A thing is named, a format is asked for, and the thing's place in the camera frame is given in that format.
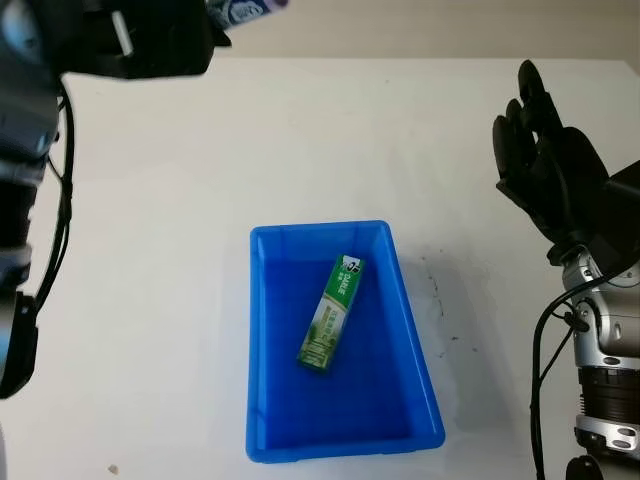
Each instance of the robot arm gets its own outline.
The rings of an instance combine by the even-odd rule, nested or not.
[[[610,177],[587,137],[562,125],[530,61],[520,67],[518,83],[522,104],[512,100],[493,127],[497,188],[553,243],[547,257],[564,267],[572,292],[567,322],[583,392],[576,439],[594,456],[640,461],[640,161]],[[546,320],[543,314],[536,328],[531,405],[542,480],[542,379],[535,364]],[[574,459],[568,478],[594,478],[588,471],[595,465],[590,457]]]
[[[36,315],[59,268],[56,253],[38,295],[18,292],[31,262],[29,211],[61,108],[67,140],[73,135],[61,76],[198,75],[207,70],[216,46],[230,45],[203,0],[0,0],[0,398],[20,390],[33,373]],[[68,235],[71,169],[61,182],[54,252],[66,248],[62,233],[66,229]]]

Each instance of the wire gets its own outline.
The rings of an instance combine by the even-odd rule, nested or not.
[[[56,166],[53,164],[53,161],[51,160],[51,157],[47,156],[47,164],[49,164],[49,168],[51,169],[51,171],[53,172],[53,174],[56,176],[56,178],[58,179],[58,181],[60,183],[62,183],[62,175],[60,175],[60,172],[58,172],[58,169],[56,168]]]
[[[569,308],[569,310],[571,310],[572,313],[575,313],[573,305],[571,305],[569,302],[564,302],[562,303],[562,305],[565,305],[566,307]],[[556,318],[559,318],[560,320],[564,320],[564,315],[558,315],[556,312],[553,312],[551,315]]]
[[[629,269],[630,266],[635,264],[640,257],[634,258],[630,261],[629,264],[626,262],[624,268],[614,268],[611,272],[603,275],[602,277],[596,278],[594,280],[590,280],[581,285],[578,285],[570,290],[567,290],[562,295],[558,296],[555,300],[553,300],[547,308],[544,309],[540,318],[538,319],[538,323],[536,324],[536,328],[533,334],[533,365],[532,365],[532,375],[531,375],[531,404],[529,406],[531,410],[530,415],[530,430],[531,430],[531,450],[533,452],[533,461],[536,466],[536,475],[538,480],[545,480],[544,473],[544,455],[542,450],[542,428],[540,425],[540,389],[542,386],[542,381],[544,377],[548,373],[549,369],[555,362],[557,355],[554,354],[549,365],[545,368],[545,372],[540,375],[540,347],[542,343],[542,332],[544,331],[544,327],[547,324],[547,321],[555,312],[555,310],[565,302],[568,302],[569,299],[579,295],[582,292],[587,290],[591,290],[593,288],[602,285],[603,283],[607,283],[609,280],[617,277],[625,270]]]
[[[60,200],[58,202],[58,219],[56,221],[56,229],[53,236],[51,246],[51,255],[49,263],[45,270],[42,283],[36,294],[36,308],[38,311],[42,309],[44,302],[49,296],[53,282],[55,281],[62,260],[64,259],[67,248],[69,246],[69,233],[71,224],[71,199],[73,197],[73,165],[75,156],[75,122],[73,116],[73,107],[69,99],[69,93],[62,82],[58,80],[58,88],[62,101],[59,104],[59,110],[64,110],[65,116],[65,155],[64,155],[64,172],[62,174],[55,168],[50,158],[47,159],[49,166],[60,181]]]
[[[545,369],[542,371],[542,375],[540,375],[540,385],[542,385],[542,382],[544,382],[544,379],[547,376],[547,373],[549,373],[549,370],[551,370],[551,367],[553,367],[553,364],[560,356],[562,349],[571,338],[571,335],[573,335],[573,327],[569,327],[567,334],[562,339],[562,342],[560,342],[560,345],[558,345],[558,348],[556,349],[555,353],[551,356],[551,359],[549,360],[549,363],[547,363],[547,366],[545,367]]]

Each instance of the blue plastic bin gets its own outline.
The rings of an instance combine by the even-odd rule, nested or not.
[[[367,263],[322,374],[296,355],[341,254]],[[254,229],[250,350],[246,448],[256,462],[410,452],[444,441],[385,222]]]

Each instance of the white tabletop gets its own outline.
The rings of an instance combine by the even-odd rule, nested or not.
[[[539,61],[610,171],[640,158],[640,79]],[[11,480],[534,478],[531,336],[561,290],[549,247],[494,188],[511,60],[231,60],[204,78],[69,82],[72,245],[40,315],[36,373],[0,404]],[[355,180],[328,195],[323,185]],[[57,204],[33,212],[33,291]],[[249,231],[390,223],[447,431],[405,455],[252,463],[244,452]],[[545,352],[565,327],[553,324]],[[550,479],[581,452],[571,349],[543,393]]]

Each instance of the green toothpaste box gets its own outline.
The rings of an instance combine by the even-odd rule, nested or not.
[[[359,258],[338,257],[298,353],[298,361],[305,367],[321,372],[329,368],[363,268],[364,261]]]

